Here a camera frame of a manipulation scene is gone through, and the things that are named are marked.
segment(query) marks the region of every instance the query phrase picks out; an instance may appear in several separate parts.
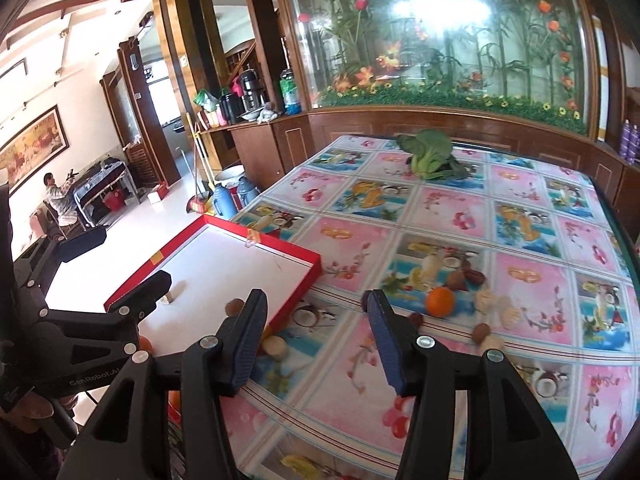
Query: picture frame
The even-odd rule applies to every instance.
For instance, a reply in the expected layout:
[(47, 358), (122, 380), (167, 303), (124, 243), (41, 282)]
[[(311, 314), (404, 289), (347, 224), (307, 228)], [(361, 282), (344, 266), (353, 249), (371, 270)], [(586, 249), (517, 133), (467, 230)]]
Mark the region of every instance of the picture frame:
[(0, 148), (0, 168), (9, 172), (9, 196), (68, 147), (57, 105), (27, 124)]

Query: orange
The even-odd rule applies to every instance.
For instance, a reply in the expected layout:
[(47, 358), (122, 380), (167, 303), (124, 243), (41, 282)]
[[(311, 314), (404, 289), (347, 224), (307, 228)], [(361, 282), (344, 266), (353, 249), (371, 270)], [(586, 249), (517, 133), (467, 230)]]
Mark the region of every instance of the orange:
[(453, 312), (455, 304), (456, 295), (446, 286), (434, 288), (424, 301), (427, 314), (434, 317), (447, 317)]
[(149, 341), (149, 339), (147, 339), (143, 335), (140, 336), (140, 349), (146, 350), (151, 355), (154, 354), (154, 346), (151, 344), (151, 341)]
[(180, 412), (180, 391), (171, 390), (169, 392), (169, 404), (176, 412)]

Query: pink flower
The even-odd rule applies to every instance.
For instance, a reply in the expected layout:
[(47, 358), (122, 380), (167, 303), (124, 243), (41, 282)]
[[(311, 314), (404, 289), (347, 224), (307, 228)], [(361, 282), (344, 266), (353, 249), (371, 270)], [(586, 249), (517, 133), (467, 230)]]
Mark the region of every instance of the pink flower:
[(368, 0), (356, 0), (356, 10), (366, 10), (368, 5)]

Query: red bucket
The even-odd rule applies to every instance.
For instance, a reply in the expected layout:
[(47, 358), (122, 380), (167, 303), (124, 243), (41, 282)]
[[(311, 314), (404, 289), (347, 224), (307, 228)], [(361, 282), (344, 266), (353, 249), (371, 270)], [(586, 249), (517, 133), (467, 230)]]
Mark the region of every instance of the red bucket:
[(119, 211), (125, 206), (123, 190), (118, 188), (114, 191), (108, 192), (102, 199), (102, 203), (113, 212)]

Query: wooden counter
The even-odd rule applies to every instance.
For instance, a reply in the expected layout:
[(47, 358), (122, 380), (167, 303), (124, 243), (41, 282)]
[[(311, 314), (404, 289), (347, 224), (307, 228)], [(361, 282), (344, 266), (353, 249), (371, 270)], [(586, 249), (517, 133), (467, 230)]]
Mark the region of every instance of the wooden counter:
[(454, 108), (331, 107), (267, 124), (240, 123), (209, 132), (231, 131), (247, 176), (266, 189), (337, 137), (393, 137), (424, 128), (581, 171), (600, 186), (632, 240), (640, 235), (640, 170), (604, 142), (594, 143), (546, 124)]

